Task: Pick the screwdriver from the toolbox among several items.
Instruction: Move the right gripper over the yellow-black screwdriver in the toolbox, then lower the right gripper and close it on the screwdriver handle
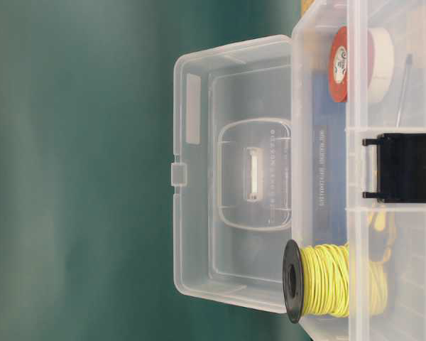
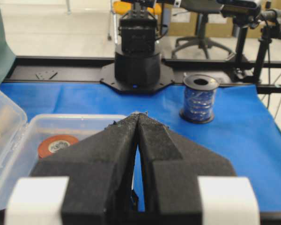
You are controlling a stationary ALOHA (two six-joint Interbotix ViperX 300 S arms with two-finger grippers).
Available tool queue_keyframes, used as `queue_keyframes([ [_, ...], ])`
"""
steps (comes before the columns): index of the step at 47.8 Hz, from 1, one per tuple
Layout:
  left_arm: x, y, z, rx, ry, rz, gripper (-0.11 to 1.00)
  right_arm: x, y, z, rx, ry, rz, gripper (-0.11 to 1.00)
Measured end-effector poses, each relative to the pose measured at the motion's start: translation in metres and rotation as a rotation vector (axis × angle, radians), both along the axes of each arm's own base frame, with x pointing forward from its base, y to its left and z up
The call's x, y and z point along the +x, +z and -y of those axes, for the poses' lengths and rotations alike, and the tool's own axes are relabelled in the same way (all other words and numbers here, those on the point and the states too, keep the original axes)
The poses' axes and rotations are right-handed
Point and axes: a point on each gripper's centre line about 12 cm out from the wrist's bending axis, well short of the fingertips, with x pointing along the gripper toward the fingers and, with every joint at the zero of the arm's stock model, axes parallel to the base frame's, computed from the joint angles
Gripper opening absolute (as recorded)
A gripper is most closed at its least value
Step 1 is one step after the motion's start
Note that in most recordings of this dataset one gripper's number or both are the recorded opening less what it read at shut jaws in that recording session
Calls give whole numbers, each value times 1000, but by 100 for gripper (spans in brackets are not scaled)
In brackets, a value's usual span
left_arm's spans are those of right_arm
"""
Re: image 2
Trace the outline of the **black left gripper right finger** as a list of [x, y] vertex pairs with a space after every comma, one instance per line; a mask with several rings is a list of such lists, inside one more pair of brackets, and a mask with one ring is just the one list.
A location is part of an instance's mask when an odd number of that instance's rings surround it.
[[147, 225], [258, 225], [251, 183], [225, 157], [138, 115]]

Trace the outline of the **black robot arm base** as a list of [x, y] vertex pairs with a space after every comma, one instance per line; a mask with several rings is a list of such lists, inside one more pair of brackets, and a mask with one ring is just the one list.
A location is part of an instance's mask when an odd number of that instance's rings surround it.
[[149, 8], [155, 0], [132, 0], [132, 8], [119, 19], [121, 43], [114, 63], [102, 67], [100, 82], [124, 93], [153, 93], [175, 82], [173, 69], [162, 63], [157, 41], [158, 22]]

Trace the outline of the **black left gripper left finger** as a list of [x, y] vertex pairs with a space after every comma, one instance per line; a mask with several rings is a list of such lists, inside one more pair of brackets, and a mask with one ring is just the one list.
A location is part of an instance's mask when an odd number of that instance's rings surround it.
[[139, 116], [40, 159], [19, 179], [5, 211], [7, 225], [105, 225], [131, 191]]

